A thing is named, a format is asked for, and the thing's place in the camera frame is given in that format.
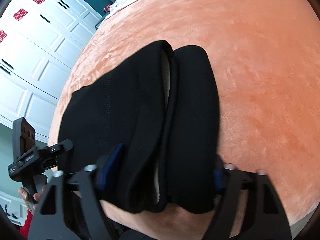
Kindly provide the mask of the person's left hand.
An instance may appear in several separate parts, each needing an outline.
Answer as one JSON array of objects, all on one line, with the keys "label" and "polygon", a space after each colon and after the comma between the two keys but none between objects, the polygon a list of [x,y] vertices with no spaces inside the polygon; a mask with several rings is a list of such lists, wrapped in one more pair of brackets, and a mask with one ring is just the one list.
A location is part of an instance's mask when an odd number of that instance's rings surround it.
[{"label": "person's left hand", "polygon": [[29,193],[23,187],[18,188],[19,196],[24,201],[28,211],[31,212],[32,214],[37,209],[38,205],[31,204],[31,201],[35,200],[38,203],[44,193],[44,190],[46,189],[46,186],[47,186],[46,184],[43,185],[41,192],[35,193],[32,197],[29,195]]}]

